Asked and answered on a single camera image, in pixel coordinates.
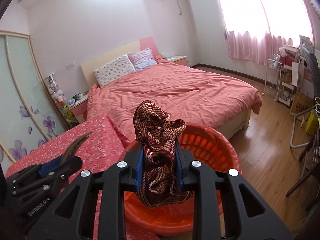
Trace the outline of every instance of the pillowcase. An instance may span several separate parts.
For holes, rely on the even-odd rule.
[[[115,81],[135,71],[136,70],[132,65],[128,55],[123,55],[115,59],[114,61],[111,61],[110,63],[104,65],[103,67],[96,69],[94,71],[94,74],[98,80],[100,87],[104,88],[112,81]]]
[[[128,56],[136,71],[140,71],[157,64],[152,55],[151,47],[136,53],[128,53]]]

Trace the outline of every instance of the bed frame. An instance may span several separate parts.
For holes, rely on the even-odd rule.
[[[94,71],[105,64],[121,57],[122,55],[128,54],[129,52],[138,52],[148,47],[152,48],[153,56],[158,56],[159,51],[152,37],[144,38],[139,41],[133,41],[118,48],[107,51],[89,61],[83,62],[81,68],[87,84],[92,87],[97,83]],[[236,115],[226,124],[219,128],[217,131],[221,132],[227,139],[230,139],[240,129],[246,129],[249,126],[249,120],[251,115],[251,108],[246,109],[240,114]]]

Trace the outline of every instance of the pink headboard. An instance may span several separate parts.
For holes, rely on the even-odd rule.
[[[153,57],[158,56],[160,53],[158,51],[157,45],[155,44],[155,41],[152,37],[144,38],[139,40],[140,42],[140,50],[144,50],[146,48],[151,47]]]

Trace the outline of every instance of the yellow box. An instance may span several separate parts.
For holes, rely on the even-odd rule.
[[[306,126],[306,133],[308,135],[314,135],[317,127],[318,127],[318,117],[315,115],[314,111],[311,112],[309,118],[308,118],[308,123]]]

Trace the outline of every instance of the blue gripper pad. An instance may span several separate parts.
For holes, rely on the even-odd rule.
[[[181,165],[181,161],[179,158],[179,154],[178,154],[178,149],[177,149],[177,145],[174,145],[174,150],[175,150],[175,158],[176,158],[176,182],[179,185],[179,188],[182,189],[182,185],[183,185],[183,169],[182,169],[182,165]]]
[[[41,166],[41,169],[39,170],[40,176],[43,178],[48,175],[49,171],[52,169],[58,167],[60,165],[61,156],[58,158],[55,158],[54,160],[45,163]]]
[[[140,155],[139,155],[139,160],[138,160],[138,164],[137,164],[137,173],[136,173],[136,181],[135,181],[135,188],[137,191],[139,191],[139,188],[141,186],[141,182],[142,182],[142,175],[143,175],[143,155],[144,155],[144,151],[143,151],[143,147],[141,147],[141,151],[140,151]]]

